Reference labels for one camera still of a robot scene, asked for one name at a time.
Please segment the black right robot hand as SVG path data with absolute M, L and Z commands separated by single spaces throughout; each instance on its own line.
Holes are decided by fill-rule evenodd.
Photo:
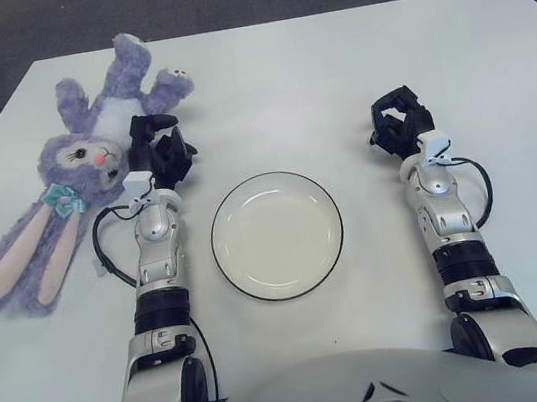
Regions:
M 407 86 L 379 98 L 370 112 L 374 129 L 369 144 L 402 160 L 421 151 L 420 134 L 435 130 L 432 114 Z

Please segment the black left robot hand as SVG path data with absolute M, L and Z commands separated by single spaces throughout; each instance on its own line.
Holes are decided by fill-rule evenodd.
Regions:
M 147 171 L 155 179 L 154 188 L 174 189 L 192 167 L 197 149 L 185 142 L 178 118 L 168 114 L 133 116 L 128 152 L 130 170 Z

